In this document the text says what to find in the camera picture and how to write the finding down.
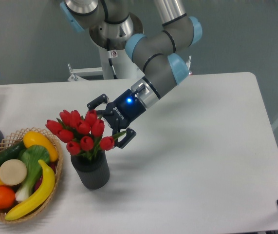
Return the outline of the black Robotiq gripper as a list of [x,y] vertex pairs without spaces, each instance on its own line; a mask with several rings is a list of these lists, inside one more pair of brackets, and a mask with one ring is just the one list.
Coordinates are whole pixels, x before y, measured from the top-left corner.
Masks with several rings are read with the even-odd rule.
[[88,110],[95,110],[101,104],[105,104],[100,115],[104,117],[108,125],[112,128],[112,133],[117,134],[126,129],[126,136],[121,141],[115,141],[115,147],[123,149],[135,136],[136,132],[128,128],[129,125],[146,111],[145,106],[135,96],[135,92],[127,89],[113,102],[109,102],[106,94],[101,94],[87,104]]

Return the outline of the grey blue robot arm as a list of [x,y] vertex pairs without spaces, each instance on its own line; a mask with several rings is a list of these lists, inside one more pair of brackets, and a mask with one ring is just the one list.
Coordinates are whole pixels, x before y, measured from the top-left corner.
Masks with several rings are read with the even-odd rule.
[[129,125],[189,76],[189,62],[177,51],[202,37],[201,24],[186,14],[180,0],[156,0],[154,4],[163,30],[150,38],[144,35],[140,19],[129,11],[126,0],[64,0],[60,4],[74,30],[89,31],[99,49],[104,79],[136,78],[143,73],[113,102],[101,95],[88,104],[90,110],[106,105],[100,115],[113,134],[126,130],[126,136],[115,142],[118,148],[136,134]]

